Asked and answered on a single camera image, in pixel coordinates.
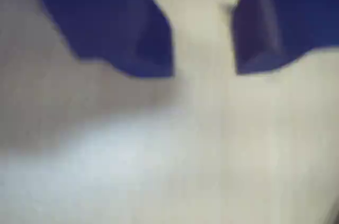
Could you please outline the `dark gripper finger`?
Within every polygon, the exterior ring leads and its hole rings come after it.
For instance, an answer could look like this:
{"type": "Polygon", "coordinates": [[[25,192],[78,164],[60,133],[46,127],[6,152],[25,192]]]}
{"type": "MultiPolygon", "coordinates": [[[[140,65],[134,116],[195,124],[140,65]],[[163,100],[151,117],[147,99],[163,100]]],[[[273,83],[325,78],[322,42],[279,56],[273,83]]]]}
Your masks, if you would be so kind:
{"type": "Polygon", "coordinates": [[[140,78],[173,76],[172,29],[154,0],[41,1],[80,59],[140,78]]]}
{"type": "Polygon", "coordinates": [[[238,74],[278,69],[338,46],[338,0],[238,0],[232,37],[238,74]]]}

